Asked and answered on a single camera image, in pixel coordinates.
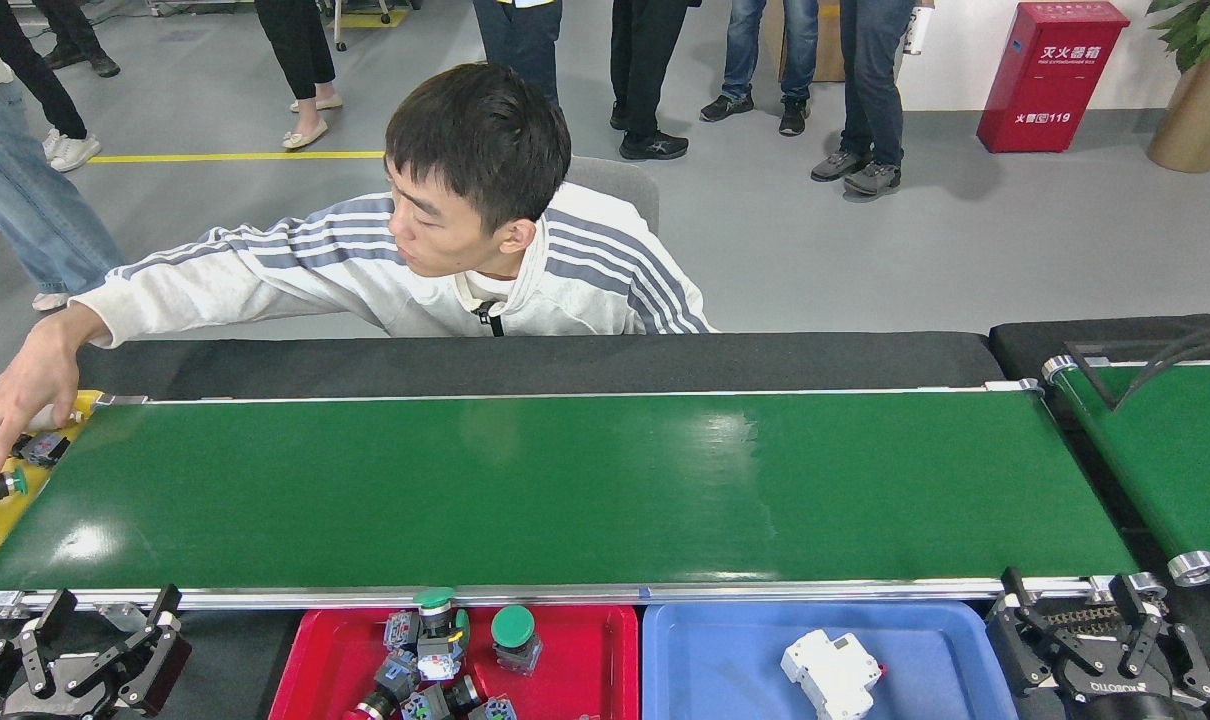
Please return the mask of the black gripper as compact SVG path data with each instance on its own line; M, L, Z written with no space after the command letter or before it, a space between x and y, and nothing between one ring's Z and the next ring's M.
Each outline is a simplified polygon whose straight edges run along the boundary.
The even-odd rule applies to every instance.
M1007 568L1001 584L1003 594L986 616L986 635L1013 692L1045 687L1064 659L1088 669L1084 644L1035 610L1020 570ZM1187 719L1181 703L1210 701L1208 661L1195 633L1164 618L1158 601L1166 589L1152 574L1117 575L1110 589L1129 634L1102 676L1081 667L1065 669L1068 716Z
M182 597L175 584L166 584L140 630L93 657L73 659L69 676L60 680L60 691L77 705L6 705L0 719L113 719L117 707L143 716L160 714L192 653L175 616ZM0 705L19 672L25 674L25 689L39 699L54 695L52 643L64 633L76 606L75 594L60 589L38 620L24 624L15 638L1 639Z

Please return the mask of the person's right hand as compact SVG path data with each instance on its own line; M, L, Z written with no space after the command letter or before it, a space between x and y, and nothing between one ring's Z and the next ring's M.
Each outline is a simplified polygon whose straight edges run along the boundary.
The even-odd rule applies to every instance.
M70 417L79 387L77 350L105 333L105 322L83 304L38 319L0 374L0 473L16 438L44 407L52 407L56 421Z

